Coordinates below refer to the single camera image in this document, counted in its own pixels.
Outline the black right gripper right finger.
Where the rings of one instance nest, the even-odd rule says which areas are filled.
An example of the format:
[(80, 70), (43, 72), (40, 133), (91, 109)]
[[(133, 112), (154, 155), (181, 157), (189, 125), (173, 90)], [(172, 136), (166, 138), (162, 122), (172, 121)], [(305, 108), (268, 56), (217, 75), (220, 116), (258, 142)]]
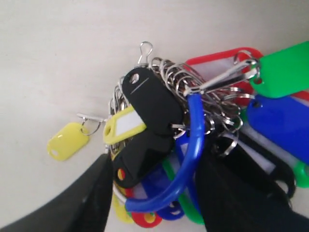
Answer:
[(307, 232), (309, 219), (291, 209), (290, 198), (229, 138), (205, 142), (195, 175), (199, 208), (209, 232)]

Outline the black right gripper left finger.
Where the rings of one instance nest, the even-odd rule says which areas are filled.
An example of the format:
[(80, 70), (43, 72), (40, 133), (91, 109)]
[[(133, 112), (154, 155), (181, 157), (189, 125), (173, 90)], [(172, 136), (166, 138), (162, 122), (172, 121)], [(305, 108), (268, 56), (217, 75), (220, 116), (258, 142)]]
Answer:
[(112, 159), (100, 155), (65, 191), (2, 232), (102, 232), (112, 201)]

